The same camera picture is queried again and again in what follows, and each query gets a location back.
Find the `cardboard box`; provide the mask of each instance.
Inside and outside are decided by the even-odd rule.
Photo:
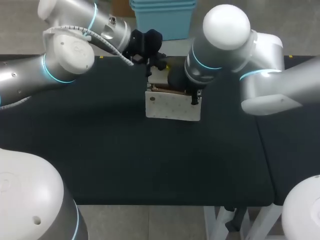
[[[129,0],[112,0],[112,14],[116,17],[133,17],[135,12],[130,7]]]

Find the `black tabletop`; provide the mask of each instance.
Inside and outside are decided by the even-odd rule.
[[[274,190],[239,80],[204,91],[200,122],[151,119],[144,70],[96,58],[68,87],[0,111],[0,148],[48,160],[78,204],[270,205]]]
[[[285,66],[290,68],[310,58],[285,57]],[[320,174],[320,105],[260,116],[257,122],[275,189],[275,204],[281,206],[296,184]]]

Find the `metal bracket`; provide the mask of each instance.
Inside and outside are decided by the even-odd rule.
[[[225,224],[225,227],[228,229],[230,233],[233,232],[239,232],[242,222],[244,220],[244,216],[246,214],[247,208],[246,207],[241,207],[241,208],[236,208],[234,217],[231,221],[228,221]]]

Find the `gray floor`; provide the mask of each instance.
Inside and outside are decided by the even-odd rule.
[[[258,32],[279,36],[287,55],[320,53],[319,0],[198,0],[190,36],[206,12],[218,4],[234,4],[248,15]],[[37,0],[0,0],[0,54],[40,54],[42,31],[47,25],[37,17]],[[135,25],[135,19],[128,19]],[[187,53],[190,40],[165,43],[164,52]],[[106,55],[95,48],[97,55]],[[91,240],[203,240],[202,207],[184,206],[80,206]],[[281,233],[278,224],[273,232]],[[230,234],[229,240],[237,240]]]

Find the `blue storage crate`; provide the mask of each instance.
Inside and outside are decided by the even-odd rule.
[[[131,0],[130,5],[133,8],[167,8],[167,7],[189,7],[195,6],[196,0],[188,0],[188,1],[175,1],[175,2],[149,2],[142,3],[137,2],[136,0]]]
[[[155,29],[163,40],[187,39],[195,6],[164,7],[141,9],[132,7],[135,12],[137,29],[146,33]]]
[[[185,2],[186,0],[134,0],[137,3],[175,3],[175,2]]]

